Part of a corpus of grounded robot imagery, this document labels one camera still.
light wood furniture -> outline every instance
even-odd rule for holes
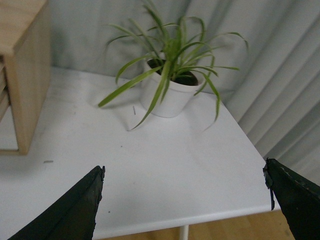
[[[0,158],[0,240],[97,165],[106,173],[95,240],[271,209],[266,163],[225,106],[204,131],[215,119],[214,95],[202,92],[177,117],[150,115],[128,131],[146,113],[139,87],[101,109],[99,101],[117,88],[114,77],[51,72],[28,155]]]
[[[0,119],[10,104],[18,146],[0,146],[0,154],[28,153],[49,86],[50,59],[48,1],[0,0]]]

table leg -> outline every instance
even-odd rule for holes
[[[179,240],[188,240],[189,225],[180,227]]]

curtain fold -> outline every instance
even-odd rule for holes
[[[181,15],[201,17],[207,35],[217,38],[213,82],[223,103],[263,157],[276,158],[320,184],[320,1],[314,0],[154,0],[165,22]],[[52,63],[114,76],[143,50],[129,40],[106,42],[133,18],[152,26],[140,0],[51,0]],[[190,32],[197,29],[190,27]],[[140,66],[123,75],[132,78]]]

potted plant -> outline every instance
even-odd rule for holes
[[[115,81],[118,82],[122,73],[131,65],[139,61],[145,61],[145,71],[131,79],[129,82],[120,86],[103,99],[98,106],[102,107],[112,101],[114,98],[132,88],[143,80],[149,79],[143,84],[151,93],[143,93],[141,103],[147,112],[142,120],[135,126],[138,127],[154,110],[156,115],[162,117],[174,117],[179,113],[188,100],[201,92],[208,84],[216,95],[215,120],[219,115],[220,95],[210,79],[211,74],[218,76],[215,68],[225,68],[238,70],[237,67],[215,66],[214,50],[221,46],[213,46],[213,39],[221,35],[234,35],[242,39],[248,48],[248,42],[237,32],[228,32],[219,34],[206,39],[206,27],[203,20],[196,16],[181,16],[177,22],[163,23],[160,14],[151,0],[145,0],[143,7],[150,15],[154,26],[143,30],[142,27],[133,19],[129,19],[133,30],[124,28],[120,25],[109,24],[120,30],[124,35],[111,39],[107,46],[115,40],[122,38],[132,38],[137,44],[141,45],[146,54],[139,56],[120,68]],[[199,26],[199,32],[193,36],[188,36],[187,21],[192,21]],[[197,65],[198,61],[203,58],[209,58],[210,65]],[[203,77],[201,82],[194,74]],[[183,95],[183,101],[176,99],[175,96]],[[174,110],[169,110],[169,114],[163,114],[163,105],[166,102]]]

wooden floor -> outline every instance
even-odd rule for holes
[[[179,228],[104,240],[178,240]],[[190,225],[188,240],[295,240],[281,211]]]

